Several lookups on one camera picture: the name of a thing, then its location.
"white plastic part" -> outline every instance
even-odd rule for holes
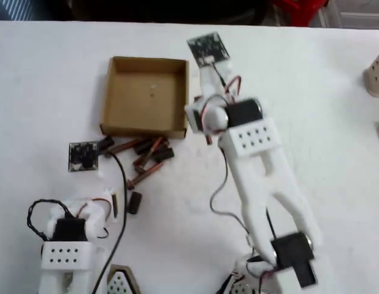
[[[113,215],[112,194],[114,194],[113,189],[106,188],[101,195],[96,197],[106,201],[93,201],[92,198],[88,198],[63,202],[72,215],[86,219],[85,233],[87,240],[92,241],[96,240],[98,236],[104,236],[106,234],[104,227],[108,226],[111,222],[117,221],[117,217]],[[56,205],[51,209],[50,219],[45,232],[48,238],[52,238],[57,220],[63,217],[64,211],[62,207]]]
[[[91,293],[105,261],[105,250],[90,242],[45,242],[38,293]],[[106,293],[106,278],[97,291],[102,293]]]
[[[301,288],[296,274],[292,268],[276,272],[271,277],[266,277],[262,282],[262,293],[278,294],[338,294],[339,288],[336,283],[335,274],[329,263],[327,254],[323,250],[314,251],[314,259],[310,261],[313,272],[315,273],[316,284]],[[232,279],[229,281],[224,294],[231,293],[258,293],[259,276],[264,271],[270,271],[271,265],[266,262],[254,262],[248,264],[250,254],[239,258],[234,266]]]
[[[86,206],[82,209],[82,218],[86,219],[85,233],[87,240],[96,240],[97,236],[103,233],[105,227],[105,209],[100,203],[94,202],[92,200],[68,200],[63,202],[69,209],[69,211],[76,216],[78,212],[82,209],[82,206]],[[47,225],[46,235],[48,238],[52,238],[55,231],[56,223],[58,219],[64,217],[64,211],[59,205],[54,206],[50,211],[50,219]]]
[[[364,71],[364,83],[369,94],[379,97],[379,56],[371,66]]]
[[[87,270],[94,266],[96,247],[90,242],[45,242],[43,270]]]
[[[221,135],[219,146],[225,152],[242,201],[244,223],[259,254],[276,264],[266,219],[269,197],[275,197],[292,215],[297,229],[309,236],[315,249],[320,248],[321,232],[286,160],[272,119],[229,128]],[[256,156],[263,161],[265,175],[255,169]]]
[[[231,66],[232,64],[230,60],[221,61],[215,64],[217,71],[220,73],[220,75],[223,77],[223,79],[226,82],[228,82],[229,78],[232,76]],[[220,94],[223,97],[226,97],[226,95],[224,94],[224,89],[222,87],[221,80],[212,66],[203,67],[199,71],[200,71],[200,79],[201,79],[202,97],[198,101],[195,101],[195,103],[191,105],[186,105],[185,113],[188,118],[189,125],[191,126],[191,129],[195,134],[202,132],[205,135],[208,135],[212,133],[212,130],[206,129],[206,130],[201,131],[198,128],[196,124],[194,111],[200,113],[207,99],[211,97],[212,95]],[[220,105],[221,101],[219,99],[214,99],[210,101],[209,104]]]
[[[211,106],[204,115],[205,129],[216,132],[228,127],[228,115],[222,107]]]
[[[134,294],[129,286],[127,277],[121,271],[117,271],[107,286],[108,294]]]

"circuit board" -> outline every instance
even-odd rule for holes
[[[69,144],[68,171],[98,169],[98,141]]]
[[[199,68],[230,59],[217,32],[187,40],[187,43]]]

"white bracket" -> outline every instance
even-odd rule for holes
[[[105,261],[105,250],[91,242],[45,242],[38,294],[91,293]]]

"black cable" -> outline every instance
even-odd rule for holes
[[[219,72],[219,71],[217,71],[217,69],[216,69],[216,67],[215,67],[215,64],[214,64],[214,62],[212,62],[212,67],[214,68],[214,70],[215,70],[216,74],[217,74],[217,75],[218,75],[218,77],[220,78],[220,81],[221,81],[221,84],[222,84],[222,86],[225,88],[225,87],[226,87],[226,83],[225,83],[225,80],[224,80],[224,78],[222,77],[222,75],[220,74],[220,72]]]
[[[69,211],[68,207],[61,201],[59,200],[55,200],[55,199],[40,199],[40,200],[37,200],[35,202],[33,202],[33,204],[29,207],[29,211],[28,211],[28,217],[27,217],[27,225],[28,227],[34,232],[37,234],[37,236],[39,236],[43,241],[49,241],[49,238],[43,233],[43,232],[40,232],[36,229],[36,227],[33,225],[33,223],[31,222],[31,216],[33,214],[33,210],[34,210],[34,207],[36,207],[37,204],[39,203],[54,203],[54,204],[58,204],[62,207],[62,209],[64,210],[64,217],[65,218],[74,218],[74,216],[72,215],[72,213]]]
[[[226,181],[228,180],[228,174],[229,174],[228,173],[228,162],[226,160],[225,152],[221,148],[220,148],[220,150],[221,150],[221,153],[224,156],[224,160],[225,160],[225,178],[224,178],[222,184],[213,192],[212,196],[210,197],[210,203],[209,203],[210,209],[212,210],[213,213],[218,214],[220,216],[233,217],[244,228],[244,230],[248,234],[248,229],[245,227],[245,225],[243,224],[243,222],[239,219],[239,217],[237,215],[235,215],[234,213],[232,213],[230,211],[218,211],[218,210],[215,210],[213,207],[214,198],[225,186]]]
[[[267,216],[267,221],[269,222],[271,233],[273,234],[274,239],[277,239],[277,235],[275,234],[274,226],[273,226],[273,223],[271,222],[271,218],[270,218],[270,214],[269,214],[268,209],[266,209],[266,216]]]
[[[109,231],[106,228],[104,228],[104,231],[106,232],[106,235],[102,237],[97,237],[98,239],[106,239],[109,237]]]
[[[94,286],[94,289],[93,291],[91,292],[91,294],[96,294],[97,290],[98,290],[98,287],[99,287],[99,283],[101,283],[101,280],[102,278],[104,277],[104,273],[107,269],[107,267],[109,266],[109,263],[111,262],[113,256],[115,255],[115,252],[117,250],[117,247],[121,241],[121,238],[123,237],[123,234],[124,234],[124,231],[125,231],[125,228],[126,228],[126,223],[127,223],[127,199],[128,199],[128,196],[127,196],[127,179],[126,179],[126,173],[124,171],[124,168],[123,168],[123,165],[121,164],[119,158],[117,158],[116,154],[112,153],[112,152],[108,152],[108,154],[110,154],[117,162],[118,166],[120,167],[120,171],[121,171],[121,174],[123,175],[123,181],[124,181],[124,217],[123,217],[123,226],[121,228],[121,231],[117,237],[117,240],[116,240],[116,243],[107,259],[107,261],[105,262],[105,265],[104,267],[102,268],[102,271],[101,273],[99,274],[99,277],[98,277],[98,280]]]

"screw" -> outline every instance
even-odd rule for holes
[[[145,168],[146,163],[149,161],[149,159],[151,158],[151,155],[153,155],[153,152],[157,149],[157,147],[159,146],[159,144],[161,144],[161,142],[162,142],[163,139],[164,139],[163,137],[159,137],[153,143],[153,146],[151,146],[150,150],[147,152],[147,154],[145,155],[145,157],[140,162],[140,164],[139,164],[140,168],[142,168],[142,169]]]
[[[135,186],[139,182],[143,181],[145,178],[147,178],[148,176],[150,176],[152,173],[154,173],[157,170],[159,170],[162,166],[163,166],[163,163],[160,162],[159,164],[155,164],[154,166],[150,167],[148,170],[145,170],[144,173],[140,174],[136,178],[129,179],[127,181],[128,190],[133,190],[133,188],[135,188]]]
[[[135,140],[131,140],[127,143],[124,143],[124,144],[121,144],[121,145],[118,145],[118,146],[115,146],[113,148],[110,148],[108,149],[109,152],[112,152],[114,154],[117,154],[119,152],[122,152],[122,151],[125,151],[129,148],[132,148],[134,147],[136,144],[138,144],[140,141],[142,141],[141,139],[135,139]],[[111,155],[109,153],[105,153],[105,157],[106,158],[110,158]]]
[[[164,150],[167,150],[169,148],[169,141],[167,139],[164,139],[161,144],[157,147],[157,149],[155,149],[155,151],[153,152],[153,154],[151,155],[152,157],[157,153],[157,152],[161,152],[161,151],[164,151]],[[144,173],[145,172],[145,169],[140,167],[140,163],[145,159],[145,155],[141,155],[139,156],[132,164],[135,168],[135,171],[138,172],[138,173]]]
[[[208,145],[213,145],[213,139],[210,135],[205,135],[204,137],[206,138],[206,143]]]

